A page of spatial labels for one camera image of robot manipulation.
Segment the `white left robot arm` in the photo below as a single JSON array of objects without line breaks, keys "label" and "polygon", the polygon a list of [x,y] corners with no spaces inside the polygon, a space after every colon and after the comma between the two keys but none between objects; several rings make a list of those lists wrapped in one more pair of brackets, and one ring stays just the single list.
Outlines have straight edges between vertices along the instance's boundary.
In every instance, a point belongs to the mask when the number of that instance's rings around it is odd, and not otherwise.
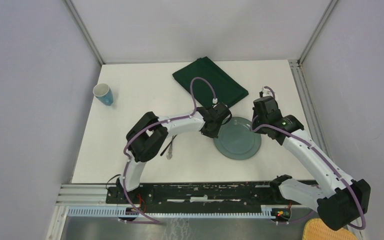
[{"label": "white left robot arm", "polygon": [[225,119],[231,115],[223,103],[209,108],[196,107],[187,113],[173,116],[156,116],[152,111],[145,113],[126,135],[127,144],[123,153],[128,160],[118,179],[118,197],[127,204],[136,200],[146,163],[158,155],[167,138],[199,132],[215,139]]}]

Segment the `dark green cloth placemat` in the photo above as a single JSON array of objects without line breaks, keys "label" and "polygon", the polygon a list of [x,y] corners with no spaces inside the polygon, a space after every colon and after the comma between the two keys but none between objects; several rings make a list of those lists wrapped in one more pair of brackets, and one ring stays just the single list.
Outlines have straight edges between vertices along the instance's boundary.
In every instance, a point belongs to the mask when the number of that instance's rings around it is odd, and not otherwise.
[{"label": "dark green cloth placemat", "polygon": [[190,92],[191,81],[195,77],[207,80],[211,87],[204,81],[197,79],[193,84],[193,93],[196,101],[203,107],[209,108],[213,104],[213,93],[218,102],[227,107],[232,107],[249,95],[249,92],[223,71],[208,57],[201,57],[172,74],[187,92]]}]

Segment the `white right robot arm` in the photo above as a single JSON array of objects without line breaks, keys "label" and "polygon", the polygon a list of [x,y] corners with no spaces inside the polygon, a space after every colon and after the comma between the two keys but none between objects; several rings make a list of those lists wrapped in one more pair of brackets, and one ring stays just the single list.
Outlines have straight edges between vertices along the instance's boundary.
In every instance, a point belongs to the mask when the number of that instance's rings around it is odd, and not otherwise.
[{"label": "white right robot arm", "polygon": [[291,200],[304,205],[315,211],[324,224],[335,231],[346,225],[364,230],[371,194],[368,182],[355,180],[338,167],[312,140],[295,116],[282,116],[272,96],[254,100],[252,109],[251,131],[277,141],[299,160],[318,184],[307,185],[284,174],[271,182],[269,199],[275,204]]}]

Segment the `teal ceramic dinner plate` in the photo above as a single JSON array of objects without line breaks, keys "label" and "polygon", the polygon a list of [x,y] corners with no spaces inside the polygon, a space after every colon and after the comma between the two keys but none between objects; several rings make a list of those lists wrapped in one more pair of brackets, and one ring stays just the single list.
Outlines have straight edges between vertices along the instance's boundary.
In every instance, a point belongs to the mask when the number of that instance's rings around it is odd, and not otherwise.
[{"label": "teal ceramic dinner plate", "polygon": [[218,137],[213,139],[216,149],[225,157],[244,161],[258,153],[262,145],[262,137],[250,129],[251,121],[234,116],[222,125]]}]

